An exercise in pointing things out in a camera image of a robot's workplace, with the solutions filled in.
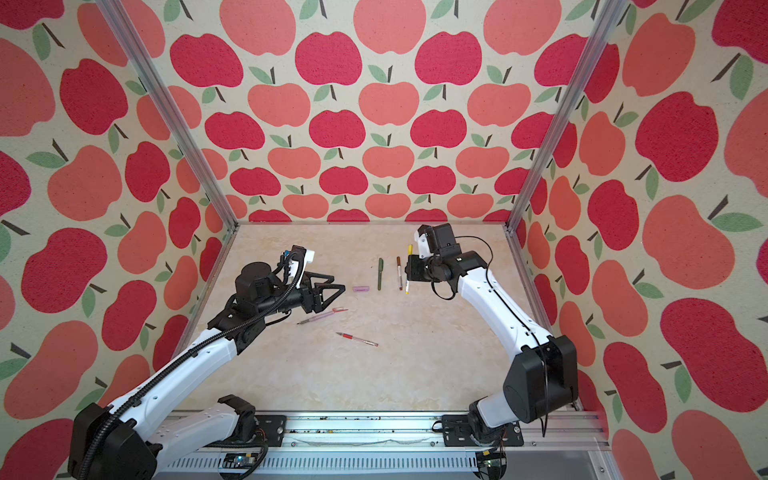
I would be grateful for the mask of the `green pen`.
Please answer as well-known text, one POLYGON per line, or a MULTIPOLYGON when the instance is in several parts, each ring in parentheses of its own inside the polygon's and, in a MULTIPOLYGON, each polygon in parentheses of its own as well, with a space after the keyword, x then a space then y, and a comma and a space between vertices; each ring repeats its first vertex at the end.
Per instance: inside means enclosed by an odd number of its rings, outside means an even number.
POLYGON ((382 290, 383 286, 383 271, 384 271, 384 260, 383 258, 378 259, 378 266, 377 266, 377 291, 382 290))

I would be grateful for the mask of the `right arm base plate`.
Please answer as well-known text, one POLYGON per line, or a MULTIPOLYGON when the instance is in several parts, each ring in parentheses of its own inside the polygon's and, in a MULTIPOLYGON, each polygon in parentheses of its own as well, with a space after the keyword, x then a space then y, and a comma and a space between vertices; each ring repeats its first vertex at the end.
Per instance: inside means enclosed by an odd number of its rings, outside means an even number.
POLYGON ((433 424, 433 431, 442 434, 446 447, 497 448, 525 444, 518 422, 488 427, 475 414, 443 415, 433 424))

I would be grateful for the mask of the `white pen yellow tip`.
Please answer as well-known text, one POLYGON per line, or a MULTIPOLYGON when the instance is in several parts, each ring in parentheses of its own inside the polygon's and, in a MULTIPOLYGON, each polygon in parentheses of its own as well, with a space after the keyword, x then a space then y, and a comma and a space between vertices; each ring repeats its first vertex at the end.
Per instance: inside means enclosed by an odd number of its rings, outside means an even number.
POLYGON ((406 293, 406 295, 408 295, 408 294, 409 294, 409 289, 410 289, 410 265, 411 265, 411 256, 412 256, 412 255, 410 255, 410 256, 408 256, 408 255, 407 255, 407 258, 406 258, 406 267, 405 267, 405 269, 404 269, 404 272, 405 272, 405 277, 406 277, 406 278, 405 278, 405 280, 406 280, 406 281, 405 281, 405 293, 406 293))

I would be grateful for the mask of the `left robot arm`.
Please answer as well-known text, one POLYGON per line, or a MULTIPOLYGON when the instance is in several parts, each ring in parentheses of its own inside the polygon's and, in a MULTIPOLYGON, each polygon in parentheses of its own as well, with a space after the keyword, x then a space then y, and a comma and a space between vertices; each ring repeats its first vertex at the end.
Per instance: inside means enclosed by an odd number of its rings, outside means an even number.
POLYGON ((258 448, 248 472, 269 444, 255 408, 225 395, 201 413, 164 426, 166 417, 204 380, 234 360, 269 326, 295 309, 324 312, 346 288, 331 275, 306 271, 307 251, 286 252, 276 267, 244 266, 235 292, 182 353, 132 391, 75 418, 68 473, 75 479, 150 479, 168 464, 203 447, 258 448))

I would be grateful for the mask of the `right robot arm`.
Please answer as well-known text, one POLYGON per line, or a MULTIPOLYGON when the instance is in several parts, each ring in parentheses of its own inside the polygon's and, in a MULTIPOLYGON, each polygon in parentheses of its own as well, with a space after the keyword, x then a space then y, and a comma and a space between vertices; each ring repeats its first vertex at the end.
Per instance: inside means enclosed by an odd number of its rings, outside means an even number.
POLYGON ((546 432, 549 415, 579 399, 575 344, 526 314, 495 278, 492 261, 463 250, 450 224, 422 225, 414 239, 418 252, 408 255, 407 280, 427 283, 433 292, 447 284, 446 299, 461 297, 474 307, 510 360, 501 390, 468 407, 473 441, 496 445, 508 426, 535 420, 546 432))

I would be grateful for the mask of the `pink pen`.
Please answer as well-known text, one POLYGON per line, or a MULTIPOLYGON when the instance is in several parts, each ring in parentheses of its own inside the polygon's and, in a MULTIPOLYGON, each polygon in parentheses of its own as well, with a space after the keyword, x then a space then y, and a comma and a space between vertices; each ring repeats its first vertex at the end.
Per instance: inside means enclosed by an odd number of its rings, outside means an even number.
POLYGON ((304 320, 301 320, 301 321, 297 322, 297 325, 305 325, 305 324, 312 323, 312 322, 315 322, 315 321, 323 320, 325 318, 328 318, 328 317, 331 317, 331 316, 335 315, 336 313, 337 312, 334 309, 332 309, 330 311, 319 313, 319 314, 313 315, 313 316, 311 316, 309 318, 306 318, 304 320))

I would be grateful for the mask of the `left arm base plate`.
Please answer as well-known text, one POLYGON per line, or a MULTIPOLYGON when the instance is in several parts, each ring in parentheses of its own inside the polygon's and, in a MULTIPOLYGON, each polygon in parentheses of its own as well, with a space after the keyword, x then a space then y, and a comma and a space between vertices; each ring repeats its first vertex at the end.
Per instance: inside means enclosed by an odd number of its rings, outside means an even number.
POLYGON ((229 437, 208 444, 211 448, 280 447, 285 434, 285 415, 241 416, 229 437))

